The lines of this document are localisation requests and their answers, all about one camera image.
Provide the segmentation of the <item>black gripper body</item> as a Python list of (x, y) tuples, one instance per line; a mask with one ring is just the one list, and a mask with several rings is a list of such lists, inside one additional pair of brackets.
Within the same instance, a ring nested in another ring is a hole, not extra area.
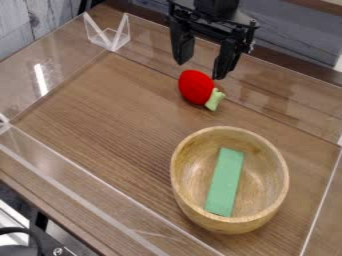
[(174, 40), (202, 34), (215, 41), (226, 38), (250, 44), (258, 21), (239, 9), (239, 0), (167, 0)]

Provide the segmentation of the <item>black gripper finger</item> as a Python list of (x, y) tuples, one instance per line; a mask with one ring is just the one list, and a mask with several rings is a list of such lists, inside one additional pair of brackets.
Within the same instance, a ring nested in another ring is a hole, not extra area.
[(235, 39), (225, 39), (221, 43), (219, 55), (214, 61), (213, 79), (222, 80), (226, 78), (227, 73), (235, 69), (242, 48)]
[(171, 18), (170, 36), (174, 59), (179, 65), (183, 65), (194, 56), (195, 37), (189, 24)]

